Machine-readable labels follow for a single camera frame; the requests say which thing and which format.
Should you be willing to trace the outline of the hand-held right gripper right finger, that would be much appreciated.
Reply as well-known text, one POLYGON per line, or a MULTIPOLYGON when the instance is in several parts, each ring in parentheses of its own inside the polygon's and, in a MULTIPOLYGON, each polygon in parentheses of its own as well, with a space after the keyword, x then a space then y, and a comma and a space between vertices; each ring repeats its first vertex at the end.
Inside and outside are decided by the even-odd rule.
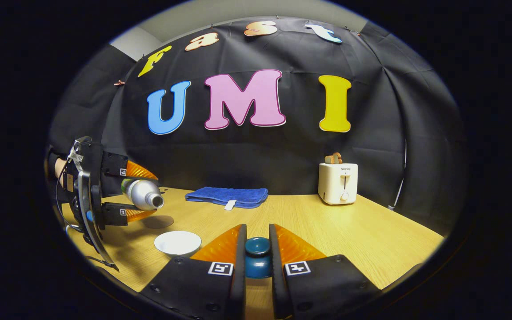
POLYGON ((326 256, 295 233, 269 226, 277 320, 335 320, 381 294, 346 256, 326 256))

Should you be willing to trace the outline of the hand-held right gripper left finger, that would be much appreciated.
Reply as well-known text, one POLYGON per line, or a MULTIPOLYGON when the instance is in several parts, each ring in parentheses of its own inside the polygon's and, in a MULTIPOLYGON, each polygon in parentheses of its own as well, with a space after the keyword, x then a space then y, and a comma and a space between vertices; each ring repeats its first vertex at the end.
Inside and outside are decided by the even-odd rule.
POLYGON ((172 258, 141 295, 183 320, 244 320, 246 241, 239 224, 191 257, 172 258))

